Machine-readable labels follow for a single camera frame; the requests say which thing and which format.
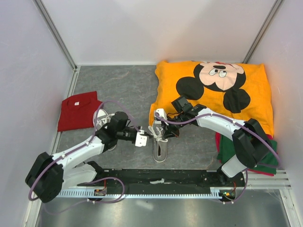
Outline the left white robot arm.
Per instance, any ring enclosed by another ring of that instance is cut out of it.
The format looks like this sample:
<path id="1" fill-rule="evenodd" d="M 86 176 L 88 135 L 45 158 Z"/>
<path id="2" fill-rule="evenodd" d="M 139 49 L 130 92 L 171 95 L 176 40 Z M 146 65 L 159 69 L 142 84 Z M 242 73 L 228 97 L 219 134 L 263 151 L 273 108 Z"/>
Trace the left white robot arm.
<path id="1" fill-rule="evenodd" d="M 152 137 L 141 126 L 129 126 L 130 119 L 124 112 L 106 114 L 104 110 L 95 112 L 95 129 L 92 136 L 80 144 L 65 151 L 49 155 L 39 154 L 34 161 L 25 182 L 30 191 L 28 198 L 34 201 L 33 195 L 41 202 L 52 201 L 63 189 L 81 183 L 99 186 L 104 175 L 93 163 L 80 164 L 87 159 L 115 148 L 119 140 L 129 141 L 136 147 L 144 147 Z"/>

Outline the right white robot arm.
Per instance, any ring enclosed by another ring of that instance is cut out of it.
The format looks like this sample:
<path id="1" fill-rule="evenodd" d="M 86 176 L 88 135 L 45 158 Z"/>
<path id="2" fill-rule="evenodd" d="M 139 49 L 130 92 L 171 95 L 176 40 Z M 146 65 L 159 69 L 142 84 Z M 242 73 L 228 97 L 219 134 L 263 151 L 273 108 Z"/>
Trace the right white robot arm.
<path id="1" fill-rule="evenodd" d="M 221 166 L 217 174 L 217 181 L 222 186 L 228 186 L 236 174 L 254 168 L 273 151 L 269 138 L 255 119 L 233 119 L 201 104 L 193 106 L 183 96 L 174 100 L 172 105 L 177 111 L 177 115 L 172 118 L 167 117 L 162 108 L 154 112 L 155 119 L 162 124 L 163 138 L 178 137 L 180 128 L 193 124 L 211 129 L 233 142 L 235 155 Z"/>

